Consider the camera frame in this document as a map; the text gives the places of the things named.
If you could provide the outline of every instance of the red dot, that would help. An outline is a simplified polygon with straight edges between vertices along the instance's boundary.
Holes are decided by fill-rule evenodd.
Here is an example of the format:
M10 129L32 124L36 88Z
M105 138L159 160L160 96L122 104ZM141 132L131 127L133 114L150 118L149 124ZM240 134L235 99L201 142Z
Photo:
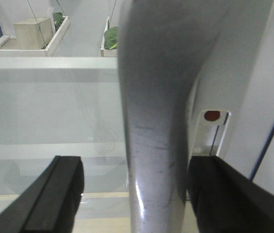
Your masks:
M207 120L207 121L216 121L217 119L219 119L221 116L221 113L220 111L207 111L205 114L204 114L204 118Z

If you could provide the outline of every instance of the wooden cube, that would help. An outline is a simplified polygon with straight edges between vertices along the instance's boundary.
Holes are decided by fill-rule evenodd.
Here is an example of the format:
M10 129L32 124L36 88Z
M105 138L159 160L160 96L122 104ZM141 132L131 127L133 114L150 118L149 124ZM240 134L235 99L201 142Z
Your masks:
M53 38L50 18L28 18L15 23L14 29L21 50L40 50Z

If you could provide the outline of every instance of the metal pole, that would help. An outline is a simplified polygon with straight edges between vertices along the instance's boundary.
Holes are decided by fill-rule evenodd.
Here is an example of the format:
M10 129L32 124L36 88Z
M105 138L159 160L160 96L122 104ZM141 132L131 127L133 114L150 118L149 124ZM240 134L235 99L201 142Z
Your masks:
M180 233L187 171L186 105L229 0L134 0L119 38L132 233Z

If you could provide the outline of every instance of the cable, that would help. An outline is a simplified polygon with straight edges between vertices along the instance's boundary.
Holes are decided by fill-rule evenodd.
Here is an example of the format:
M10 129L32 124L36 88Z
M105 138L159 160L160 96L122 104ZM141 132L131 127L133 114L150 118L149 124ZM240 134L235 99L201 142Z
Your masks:
M56 0L56 2L58 3L58 5L59 5L59 7L61 8L61 10L62 10L63 14L65 15L65 12L64 12L63 8L61 7L61 5L60 5L59 1L58 1L58 0Z
M114 6L113 6L113 10L112 10L112 14L111 14L111 17L110 17L110 20L109 20L109 23L108 23L108 29L109 29L110 24L111 24L111 19L112 19L113 12L114 12L114 9L115 9L116 1L117 1L117 0L115 0Z
M37 20L37 18L35 17L34 11L33 11L32 7L31 7L30 3L29 3L29 0L27 0L27 3L29 4L30 9L31 9L31 11L32 11L32 14L33 14L33 16L34 16L34 18L35 18L35 21L36 21L36 23L37 23L37 25L38 25L38 27L39 27L39 31L40 31L40 34L41 34L41 36L42 36L42 39L43 39L43 42L44 42L44 45L45 45L45 48L46 48L46 43L45 43L45 40L44 40L42 31L41 31L41 23L39 23L38 20Z
M255 164L254 169L253 169L253 171L252 171L252 173L250 175L250 180L251 181L253 181L253 179L255 178L255 175L258 172L258 169L259 169L259 167L260 167L260 165L261 165L261 163L263 161L263 158L265 157L265 154L267 152L267 149L268 149L270 143L272 142L273 137L274 137L274 125L272 127L272 130L271 130L268 138L267 138L267 141L266 141L266 143L264 145L264 148L263 148L263 150L262 150L262 152L261 152L261 154L260 154L260 156L259 156L259 158L257 160L257 163Z

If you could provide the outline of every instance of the green plant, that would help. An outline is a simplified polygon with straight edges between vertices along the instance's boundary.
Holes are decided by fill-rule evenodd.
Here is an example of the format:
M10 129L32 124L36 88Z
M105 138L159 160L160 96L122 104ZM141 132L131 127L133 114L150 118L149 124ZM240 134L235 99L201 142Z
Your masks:
M113 50L117 48L118 27L112 27L104 33L104 49Z
M57 12L57 13L53 13L53 18L54 18L55 30L57 31L60 25L63 23L64 17L61 12Z

